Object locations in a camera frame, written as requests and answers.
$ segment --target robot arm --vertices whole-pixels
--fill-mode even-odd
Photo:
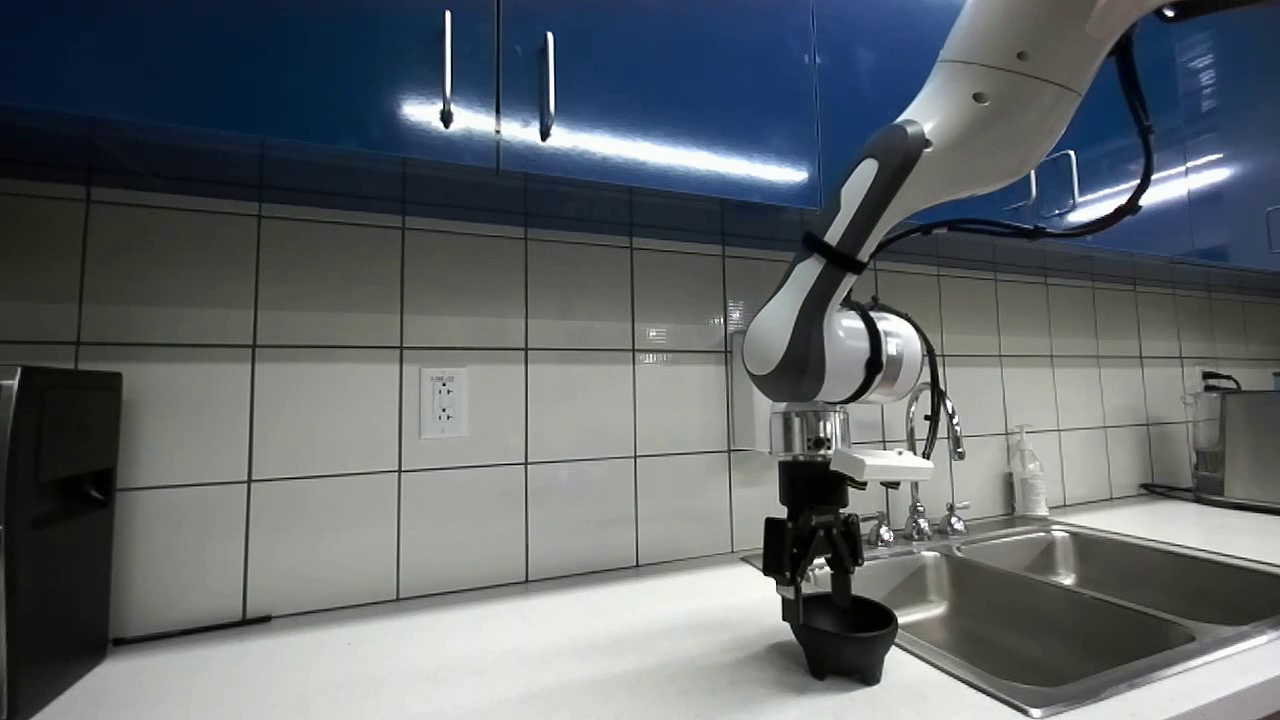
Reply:
[[[746,336],[778,405],[903,401],[923,339],[847,305],[883,234],[919,207],[1032,172],[1064,134],[1099,59],[1169,0],[969,0],[932,77],[854,162],[784,283]]]

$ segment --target electrical outlet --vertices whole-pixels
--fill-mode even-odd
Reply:
[[[426,441],[467,435],[471,416],[471,370],[467,367],[426,367],[419,428]]]

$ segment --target black cable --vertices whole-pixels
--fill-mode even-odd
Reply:
[[[914,241],[914,234],[938,234],[938,233],[978,233],[978,234],[997,234],[997,241],[1089,241],[1097,233],[1117,227],[1120,219],[1139,210],[1145,193],[1151,186],[1156,175],[1156,147],[1151,147],[1151,108],[1139,85],[1138,53],[1134,53],[1134,31],[1120,36],[1114,48],[1117,80],[1126,91],[1126,108],[1134,115],[1138,141],[1139,141],[1139,178],[1134,183],[1130,200],[1117,204],[1108,217],[1097,217],[1089,222],[1068,222],[1068,227],[1045,227],[1045,222],[1010,222],[1010,219],[985,219],[985,217],[952,217],[952,219],[932,219],[932,222],[914,222],[891,233],[874,255],[883,246]]]
[[[923,432],[919,454],[932,458],[932,449],[938,449],[938,435],[942,435],[942,419],[943,419],[943,381],[942,381],[942,367],[938,367],[938,347],[932,347],[929,330],[918,323],[918,314],[882,305],[882,294],[874,294],[867,307],[874,307],[874,313],[891,313],[891,314],[901,314],[903,323],[914,323],[914,330],[918,330],[919,345],[923,345],[923,359],[929,359],[929,432]]]

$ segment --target wall tile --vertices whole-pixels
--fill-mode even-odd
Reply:
[[[726,294],[727,294],[727,336],[749,330],[752,314],[762,305],[778,291],[778,283],[790,277],[784,260],[746,260],[727,255],[726,260]]]
[[[1097,359],[1056,359],[1056,424],[1059,428],[1099,428],[1104,424],[1104,374]]]
[[[0,194],[0,339],[76,339],[83,204]]]
[[[403,345],[525,347],[525,241],[409,233]]]
[[[631,458],[530,466],[530,576],[637,562]]]
[[[1185,424],[1194,419],[1194,397],[1185,388],[1185,364],[1149,359],[1145,364],[1149,419],[1151,424]]]
[[[395,350],[260,350],[251,477],[395,466]]]
[[[768,450],[768,416],[773,416],[773,401],[752,383],[746,354],[740,354],[740,339],[733,339],[727,350],[727,442],[733,449],[749,449],[749,450]]]
[[[1104,424],[1149,424],[1145,367],[1138,359],[1104,359]]]
[[[997,359],[952,359],[943,364],[948,392],[959,407],[959,435],[1005,432],[1005,381]]]
[[[1266,359],[1280,354],[1280,301],[1250,305],[1250,354],[1266,354]]]
[[[1211,307],[1208,307],[1208,291],[1199,288],[1180,288],[1176,291],[1176,336],[1185,354],[1211,354]]]
[[[1114,497],[1139,497],[1151,479],[1149,428],[1108,428]]]
[[[395,477],[251,489],[248,613],[395,597]]]
[[[74,367],[76,345],[0,345],[0,370],[15,364]]]
[[[641,562],[721,554],[733,547],[727,454],[641,458]]]
[[[530,347],[631,347],[630,246],[530,242]]]
[[[1049,509],[1059,509],[1064,497],[1064,479],[1068,479],[1068,458],[1064,454],[1064,435],[1059,432],[1027,432],[1027,449],[1040,458],[1040,492]]]
[[[956,498],[969,502],[969,514],[1010,514],[1010,441],[1005,435],[969,435],[969,454],[952,465]]]
[[[1138,318],[1139,318],[1145,354],[1162,354],[1162,359],[1180,354],[1171,288],[1138,291]]]
[[[1151,424],[1151,479],[1194,484],[1194,424]]]
[[[1250,354],[1253,339],[1250,339],[1250,301],[1218,291],[1211,294],[1211,354]]]
[[[994,354],[1002,347],[1002,305],[994,277],[943,277],[943,354]]]
[[[409,473],[400,597],[525,580],[525,465]]]
[[[400,345],[400,233],[263,219],[260,345]]]
[[[1108,432],[1064,432],[1064,492],[1068,502],[1114,497]]]
[[[457,367],[467,381],[463,428],[433,432],[426,370]],[[525,458],[525,350],[409,350],[403,354],[403,466],[520,465]]]
[[[845,405],[845,442],[901,442],[910,435],[903,413],[891,405],[888,413],[882,405]]]
[[[1049,283],[1049,350],[1097,354],[1094,283]]]
[[[1005,359],[1005,407],[1010,428],[1056,428],[1056,388],[1054,388],[1054,364],[1040,359]]]
[[[943,347],[942,277],[932,268],[882,268],[882,301],[910,313]]]
[[[258,219],[94,207],[83,339],[248,345]]]
[[[637,252],[637,347],[726,347],[721,252]]]
[[[530,454],[631,454],[631,354],[534,350],[530,354]]]
[[[766,552],[766,514],[784,514],[778,497],[778,458],[766,450],[733,450],[733,552],[762,554]]]
[[[1139,354],[1138,336],[1138,291],[1130,283],[1097,283],[1097,350],[1099,354]]]
[[[637,450],[718,450],[726,428],[726,354],[637,354]]]
[[[248,479],[248,347],[89,347],[124,370],[119,489]]]
[[[113,636],[241,618],[244,484],[117,497]]]
[[[1002,281],[1002,350],[1049,354],[1049,294],[1045,281]]]

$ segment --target cabinet handle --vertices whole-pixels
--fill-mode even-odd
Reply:
[[[544,72],[548,72],[548,103],[539,115],[539,141],[552,141],[556,110],[559,110],[559,89],[556,89],[556,31],[544,36]]]
[[[445,64],[441,64],[441,122],[454,129],[454,7],[445,13],[441,20],[441,53],[445,53]]]

